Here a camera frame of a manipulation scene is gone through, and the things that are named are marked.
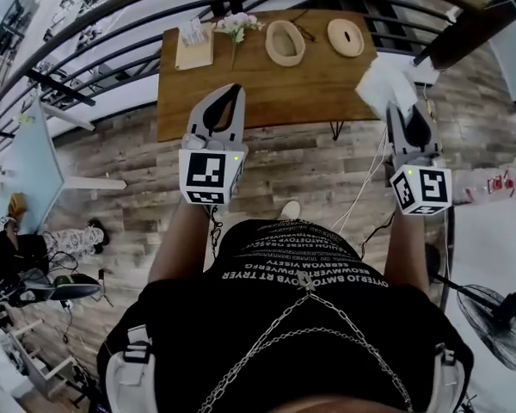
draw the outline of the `wooden floor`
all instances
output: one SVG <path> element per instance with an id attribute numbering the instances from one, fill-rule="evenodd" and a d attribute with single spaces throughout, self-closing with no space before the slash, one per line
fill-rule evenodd
<path id="1" fill-rule="evenodd" d="M 435 102 L 450 168 L 514 160 L 516 114 L 486 46 L 446 71 L 427 95 Z M 89 256 L 78 270 L 97 278 L 98 269 L 105 268 L 107 296 L 114 305 L 105 299 L 78 301 L 69 344 L 61 340 L 69 318 L 58 304 L 15 310 L 15 317 L 27 323 L 37 317 L 45 320 L 25 339 L 42 347 L 52 364 L 73 354 L 94 372 L 102 340 L 145 285 L 161 234 L 180 198 L 180 142 L 157 143 L 156 115 L 156 108 L 145 108 L 104 120 L 93 133 L 77 131 L 56 139 L 63 168 L 79 176 L 124 179 L 128 187 L 123 191 L 66 191 L 47 221 L 50 229 L 64 229 L 98 217 L 109 229 L 111 244 L 102 255 Z M 220 216 L 224 230 L 242 219 L 274 219 L 289 200 L 302 204 L 303 219 L 330 227 L 357 194 L 383 130 L 380 121 L 346 124 L 337 142 L 327 124 L 247 131 L 244 142 L 249 158 L 237 197 L 229 212 Z M 390 216 L 394 204 L 380 169 L 343 236 L 359 245 Z M 436 232 L 438 223 L 439 219 L 429 221 L 428 230 Z M 365 260 L 382 270 L 387 243 L 388 232 L 379 232 L 367 245 Z"/>

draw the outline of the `silver chain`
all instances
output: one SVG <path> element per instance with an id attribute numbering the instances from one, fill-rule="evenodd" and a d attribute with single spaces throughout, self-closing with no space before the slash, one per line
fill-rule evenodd
<path id="1" fill-rule="evenodd" d="M 333 311 L 336 311 L 338 313 L 339 317 L 341 317 L 344 321 L 346 321 L 347 324 L 349 324 L 350 328 L 353 330 L 357 338 L 343 334 L 337 330 L 327 329 L 324 327 L 321 328 L 309 328 L 309 329 L 303 329 L 303 330 L 293 330 L 290 332 L 287 332 L 285 334 L 282 334 L 280 336 L 276 336 L 274 339 L 265 342 L 267 336 L 272 332 L 273 329 L 275 329 L 283 320 L 283 318 L 288 317 L 288 315 L 298 306 L 302 305 L 305 300 L 312 298 L 318 303 L 321 303 L 322 305 L 327 306 L 329 309 L 332 309 Z M 283 313 L 275 319 L 272 324 L 269 326 L 269 328 L 258 338 L 258 341 L 255 342 L 254 346 L 250 348 L 250 350 L 247 352 L 247 354 L 235 365 L 231 368 L 231 370 L 224 375 L 224 377 L 220 380 L 216 388 L 212 391 L 210 395 L 206 397 L 205 402 L 200 406 L 199 413 L 209 413 L 212 411 L 213 404 L 218 401 L 225 393 L 225 388 L 235 380 L 237 375 L 239 374 L 239 371 L 243 368 L 243 366 L 252 358 L 254 355 L 260 353 L 265 348 L 268 348 L 269 346 L 275 344 L 276 342 L 279 342 L 281 340 L 285 340 L 286 338 L 292 337 L 292 336 L 298 336 L 303 334 L 309 334 L 309 333 L 315 333 L 315 332 L 323 332 L 328 333 L 331 335 L 338 336 L 340 338 L 346 339 L 351 342 L 355 342 L 356 344 L 360 345 L 363 348 L 366 348 L 367 351 L 377 360 L 380 368 L 389 374 L 392 378 L 392 383 L 396 387 L 396 389 L 401 393 L 403 397 L 403 401 L 405 402 L 405 406 L 407 408 L 408 413 L 413 413 L 413 405 L 411 404 L 411 397 L 409 396 L 407 390 L 405 389 L 405 386 L 403 385 L 403 382 L 399 379 L 399 377 L 391 370 L 390 366 L 386 364 L 386 362 L 383 360 L 382 356 L 378 352 L 377 349 L 375 349 L 371 344 L 367 342 L 365 339 L 365 336 L 363 335 L 363 332 L 358 329 L 358 327 L 350 320 L 350 318 L 346 315 L 346 313 L 340 309 L 337 309 L 335 305 L 333 305 L 331 302 L 327 301 L 326 299 L 322 299 L 321 297 L 318 297 L 314 293 L 310 292 L 308 289 L 306 291 L 305 296 L 303 296 L 301 299 L 298 299 L 294 305 L 291 307 L 288 307 L 283 311 Z"/>

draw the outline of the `wooden table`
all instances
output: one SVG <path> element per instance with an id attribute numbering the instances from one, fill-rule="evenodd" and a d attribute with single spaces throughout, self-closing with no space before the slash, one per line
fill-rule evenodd
<path id="1" fill-rule="evenodd" d="M 301 9 L 291 9 L 256 15 L 260 22 L 269 24 L 291 20 L 302 13 Z M 361 29 L 365 48 L 357 58 L 343 57 L 330 45 L 327 25 L 335 18 L 346 18 Z M 225 34 L 214 34 L 212 65 L 175 70 L 178 29 L 166 31 L 158 89 L 158 140 L 181 138 L 195 104 L 229 83 L 239 83 L 246 91 L 245 128 L 375 119 L 355 92 L 377 57 L 363 17 L 346 11 L 309 10 L 298 18 L 297 24 L 316 37 L 315 42 L 306 41 L 299 65 L 281 67 L 269 58 L 265 27 L 245 32 L 245 40 L 236 50 L 233 71 L 231 43 Z"/>

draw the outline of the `person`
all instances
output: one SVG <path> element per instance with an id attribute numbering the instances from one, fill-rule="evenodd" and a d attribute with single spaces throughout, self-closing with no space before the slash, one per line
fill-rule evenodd
<path id="1" fill-rule="evenodd" d="M 0 282 L 15 280 L 32 268 L 47 274 L 49 262 L 60 264 L 67 256 L 79 260 L 85 253 L 99 254 L 106 244 L 108 235 L 98 219 L 90 220 L 82 230 L 17 235 L 17 222 L 9 217 L 0 231 Z"/>
<path id="2" fill-rule="evenodd" d="M 110 402 L 108 366 L 140 325 L 157 411 L 445 413 L 463 402 L 473 355 L 427 297 L 422 217 L 396 210 L 382 275 L 297 219 L 298 203 L 232 227 L 203 272 L 209 214 L 180 203 L 148 285 L 101 346 Z M 440 363 L 460 377 L 440 380 Z"/>

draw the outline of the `white tissue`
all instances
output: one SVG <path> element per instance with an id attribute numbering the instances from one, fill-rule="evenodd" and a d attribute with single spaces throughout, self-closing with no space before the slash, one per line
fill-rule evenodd
<path id="1" fill-rule="evenodd" d="M 383 57 L 374 59 L 355 91 L 372 112 L 384 121 L 389 101 L 399 107 L 403 116 L 407 116 L 419 101 L 415 83 Z"/>

